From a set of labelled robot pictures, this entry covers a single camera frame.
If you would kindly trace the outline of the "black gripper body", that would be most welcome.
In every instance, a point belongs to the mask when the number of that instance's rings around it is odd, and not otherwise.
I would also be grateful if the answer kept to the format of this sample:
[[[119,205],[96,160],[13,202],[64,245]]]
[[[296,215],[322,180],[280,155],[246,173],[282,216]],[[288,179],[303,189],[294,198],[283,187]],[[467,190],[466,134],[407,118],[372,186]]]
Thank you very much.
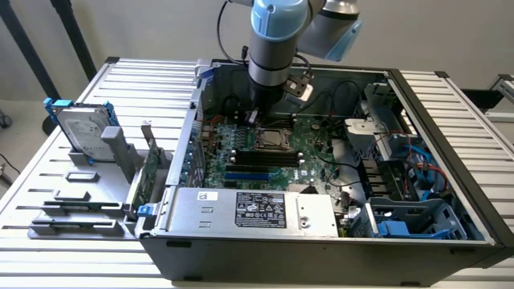
[[[252,110],[256,110],[258,114],[268,114],[271,107],[282,100],[284,91],[280,85],[267,86],[251,80],[248,94]]]

